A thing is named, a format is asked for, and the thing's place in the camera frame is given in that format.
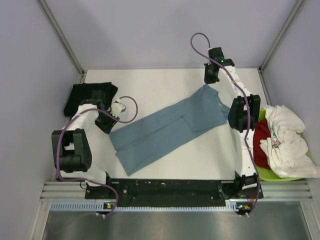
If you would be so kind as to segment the blue t-shirt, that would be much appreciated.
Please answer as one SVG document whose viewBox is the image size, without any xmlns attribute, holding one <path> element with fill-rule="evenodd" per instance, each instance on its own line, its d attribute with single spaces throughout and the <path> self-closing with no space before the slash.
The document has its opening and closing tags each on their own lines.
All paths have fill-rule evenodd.
<svg viewBox="0 0 320 240">
<path fill-rule="evenodd" d="M 230 108 L 217 90 L 204 85 L 191 96 L 109 134 L 128 176 L 215 127 L 227 123 Z"/>
</svg>

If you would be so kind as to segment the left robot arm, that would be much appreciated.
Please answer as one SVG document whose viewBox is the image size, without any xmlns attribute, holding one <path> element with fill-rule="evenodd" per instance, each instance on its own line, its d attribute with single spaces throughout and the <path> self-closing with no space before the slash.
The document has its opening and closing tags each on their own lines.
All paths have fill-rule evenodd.
<svg viewBox="0 0 320 240">
<path fill-rule="evenodd" d="M 84 181 L 102 198 L 114 191 L 110 175 L 95 164 L 88 133 L 96 125 L 109 134 L 119 119 L 111 109 L 116 90 L 72 90 L 64 108 L 70 122 L 51 134 L 53 161 L 61 181 Z"/>
</svg>

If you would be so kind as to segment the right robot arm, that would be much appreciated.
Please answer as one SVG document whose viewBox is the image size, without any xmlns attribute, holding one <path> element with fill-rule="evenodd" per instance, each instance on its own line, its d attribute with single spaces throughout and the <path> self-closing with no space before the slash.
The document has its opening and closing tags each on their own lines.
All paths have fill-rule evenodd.
<svg viewBox="0 0 320 240">
<path fill-rule="evenodd" d="M 259 120 L 261 98 L 245 87 L 234 62 L 224 57 L 220 47 L 210 47 L 208 57 L 210 60 L 204 65 L 204 82 L 222 83 L 232 99 L 227 121 L 235 135 L 238 160 L 231 192 L 239 198 L 245 198 L 254 193 L 259 180 L 254 163 L 253 138 Z"/>
</svg>

